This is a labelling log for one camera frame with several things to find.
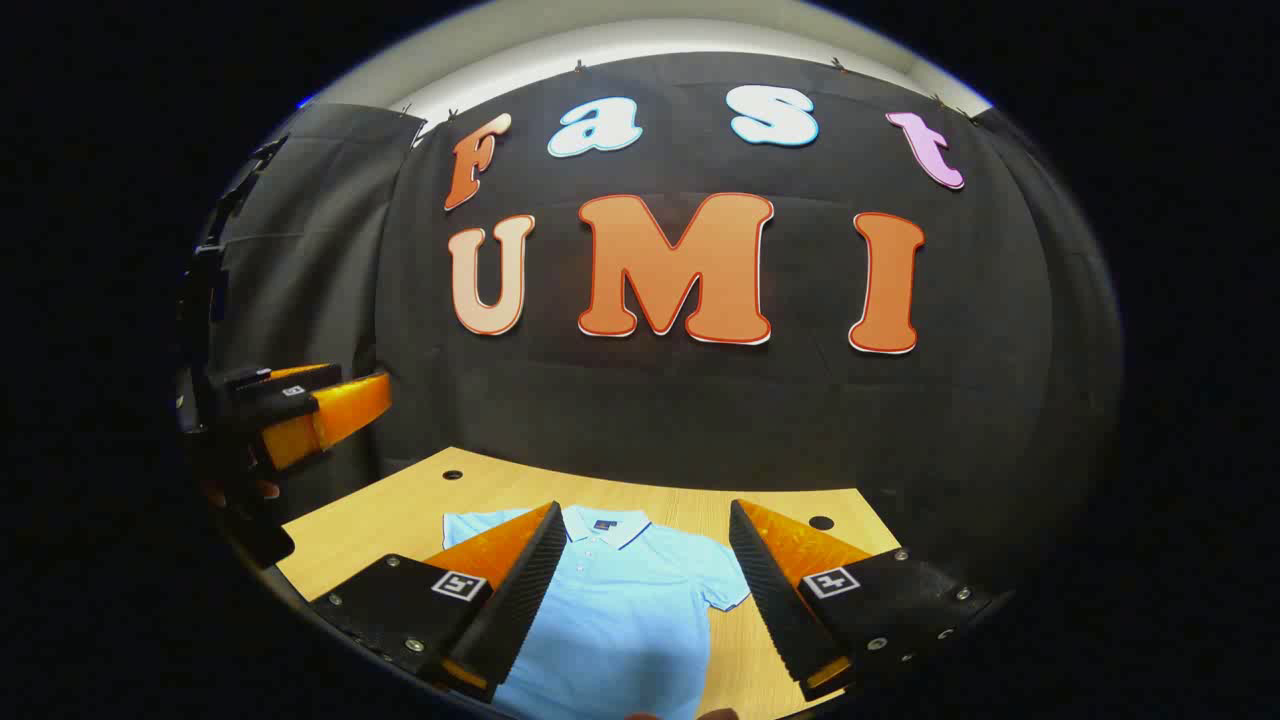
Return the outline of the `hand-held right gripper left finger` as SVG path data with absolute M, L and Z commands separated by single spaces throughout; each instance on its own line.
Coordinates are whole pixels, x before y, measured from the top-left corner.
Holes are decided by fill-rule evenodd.
M 311 601 L 330 626 L 411 676 L 492 702 L 568 539 L 557 502 L 426 560 L 388 553 Z

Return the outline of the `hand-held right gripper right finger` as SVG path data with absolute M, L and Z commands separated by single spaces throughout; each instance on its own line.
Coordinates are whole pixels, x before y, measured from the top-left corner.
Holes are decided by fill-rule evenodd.
M 746 500 L 731 503 L 730 543 L 806 701 L 883 685 L 1001 609 L 908 548 L 870 553 Z

